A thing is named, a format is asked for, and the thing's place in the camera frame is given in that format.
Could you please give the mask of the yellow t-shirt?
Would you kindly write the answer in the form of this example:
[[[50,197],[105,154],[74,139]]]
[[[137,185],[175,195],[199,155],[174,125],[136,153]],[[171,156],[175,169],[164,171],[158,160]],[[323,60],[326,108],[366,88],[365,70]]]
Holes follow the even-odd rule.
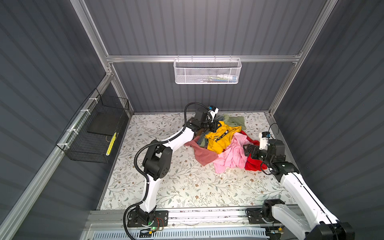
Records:
[[[205,135],[205,139],[208,140],[207,149],[219,155],[231,144],[234,134],[241,132],[242,127],[231,127],[223,121],[217,121],[215,126],[216,131]]]

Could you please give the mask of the yellow marker pen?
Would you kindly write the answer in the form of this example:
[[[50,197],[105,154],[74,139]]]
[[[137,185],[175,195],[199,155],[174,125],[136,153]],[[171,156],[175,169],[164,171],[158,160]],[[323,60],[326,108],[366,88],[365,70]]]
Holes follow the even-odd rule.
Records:
[[[117,139],[117,136],[118,136],[118,133],[115,132],[114,135],[112,136],[110,142],[109,142],[109,146],[107,148],[107,151],[106,151],[106,156],[109,156],[112,152],[112,149],[113,149],[113,146],[114,146],[114,143]]]

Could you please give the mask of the pens in white basket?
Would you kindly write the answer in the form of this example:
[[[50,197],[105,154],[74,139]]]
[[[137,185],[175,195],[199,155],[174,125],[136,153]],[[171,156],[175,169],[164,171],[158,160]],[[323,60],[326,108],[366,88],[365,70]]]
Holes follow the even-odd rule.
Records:
[[[205,76],[200,81],[202,83],[238,83],[238,76],[237,75],[216,75],[216,76]]]

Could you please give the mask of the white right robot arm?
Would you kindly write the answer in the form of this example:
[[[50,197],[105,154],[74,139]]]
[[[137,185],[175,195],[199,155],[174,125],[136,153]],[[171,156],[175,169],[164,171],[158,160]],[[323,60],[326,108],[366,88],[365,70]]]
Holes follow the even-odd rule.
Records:
[[[260,160],[269,175],[292,195],[304,214],[301,218],[280,199],[265,200],[261,219],[269,224],[281,223],[299,240],[353,240],[355,231],[349,223],[333,215],[304,181],[298,168],[286,161],[281,140],[261,138],[260,145],[244,145],[246,157]]]

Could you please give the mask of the bright red cloth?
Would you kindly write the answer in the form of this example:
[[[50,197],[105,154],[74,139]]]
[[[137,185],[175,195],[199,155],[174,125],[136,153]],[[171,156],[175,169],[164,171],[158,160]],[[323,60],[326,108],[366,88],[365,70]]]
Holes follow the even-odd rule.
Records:
[[[257,147],[260,146],[260,142],[258,140],[252,140],[243,130],[240,132],[241,134],[247,136],[247,140],[252,144]],[[247,171],[261,171],[261,170],[266,170],[268,167],[262,163],[261,160],[259,159],[253,159],[252,157],[248,156],[246,165],[245,165],[245,170]]]

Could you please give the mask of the aluminium frame rails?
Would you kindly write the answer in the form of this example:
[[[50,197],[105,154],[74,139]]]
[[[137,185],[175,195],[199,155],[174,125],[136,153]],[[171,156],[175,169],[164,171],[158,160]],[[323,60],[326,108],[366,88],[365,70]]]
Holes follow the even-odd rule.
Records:
[[[297,13],[281,45],[236,50],[243,1],[101,1],[108,37],[133,39],[133,53],[113,54],[92,14],[96,1],[1,1],[1,239],[69,240],[102,194],[111,165],[65,160],[56,141],[91,94],[112,90],[131,102],[117,63],[174,59],[250,59],[298,63],[328,1],[293,1]],[[286,40],[294,43],[290,49]]]

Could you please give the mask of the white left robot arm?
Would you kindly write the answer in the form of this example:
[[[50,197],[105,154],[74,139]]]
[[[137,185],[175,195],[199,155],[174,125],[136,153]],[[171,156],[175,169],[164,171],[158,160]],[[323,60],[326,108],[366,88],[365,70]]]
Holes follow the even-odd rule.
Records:
[[[151,225],[156,218],[157,194],[163,178],[171,168],[173,152],[193,140],[199,130],[217,130],[219,122],[214,118],[218,112],[215,106],[207,107],[197,102],[187,104],[181,130],[165,140],[153,140],[135,154],[134,167],[145,178],[145,185],[142,199],[133,207],[135,216],[144,225]]]

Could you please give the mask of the light pink cloth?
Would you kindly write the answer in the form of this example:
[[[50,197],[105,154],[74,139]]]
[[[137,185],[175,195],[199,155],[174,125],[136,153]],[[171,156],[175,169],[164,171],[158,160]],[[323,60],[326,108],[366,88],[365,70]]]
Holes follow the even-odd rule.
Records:
[[[252,139],[244,131],[235,133],[231,144],[213,161],[216,174],[224,173],[227,168],[245,169],[247,157],[243,145],[253,145]]]

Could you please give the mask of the white vented panel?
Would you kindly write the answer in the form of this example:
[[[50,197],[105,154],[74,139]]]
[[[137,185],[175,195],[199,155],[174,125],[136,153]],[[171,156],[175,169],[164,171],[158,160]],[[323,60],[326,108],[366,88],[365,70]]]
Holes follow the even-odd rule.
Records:
[[[135,240],[268,240],[266,230],[253,227],[165,229],[151,235],[130,230]]]

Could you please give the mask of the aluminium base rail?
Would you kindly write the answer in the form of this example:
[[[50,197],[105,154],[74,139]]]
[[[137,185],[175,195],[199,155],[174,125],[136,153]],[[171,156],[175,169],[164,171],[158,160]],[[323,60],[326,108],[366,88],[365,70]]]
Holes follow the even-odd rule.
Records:
[[[246,209],[261,209],[261,206],[235,206],[212,208],[169,208],[168,228],[213,228],[249,226]],[[123,230],[124,210],[91,211],[85,231]]]

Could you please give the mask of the dusty red printed t-shirt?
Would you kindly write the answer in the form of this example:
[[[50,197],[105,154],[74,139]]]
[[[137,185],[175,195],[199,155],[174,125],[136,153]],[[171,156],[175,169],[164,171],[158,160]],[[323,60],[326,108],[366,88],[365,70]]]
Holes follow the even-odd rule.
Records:
[[[210,151],[206,148],[202,148],[198,145],[198,140],[200,136],[195,137],[193,140],[185,143],[186,147],[191,147],[194,150],[195,159],[202,166],[206,166],[218,158],[218,154],[216,152]]]

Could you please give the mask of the olive green t-shirt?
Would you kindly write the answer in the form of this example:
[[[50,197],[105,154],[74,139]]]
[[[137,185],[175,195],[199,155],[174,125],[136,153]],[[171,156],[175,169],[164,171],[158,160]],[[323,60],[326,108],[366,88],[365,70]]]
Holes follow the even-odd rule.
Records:
[[[228,114],[223,114],[223,115],[219,115],[219,116],[216,116],[214,118],[215,121],[222,121],[224,122],[226,125],[230,126],[230,127],[242,127],[242,130],[245,131],[247,128],[246,128],[246,125],[245,125],[245,119],[244,117],[240,116],[240,117],[233,117],[233,116],[229,116]],[[201,147],[201,148],[207,148],[208,147],[208,140],[205,138],[205,136],[207,134],[211,133],[211,131],[209,131],[208,129],[205,130],[201,135],[200,135],[200,138],[199,140],[197,141],[197,144]]]

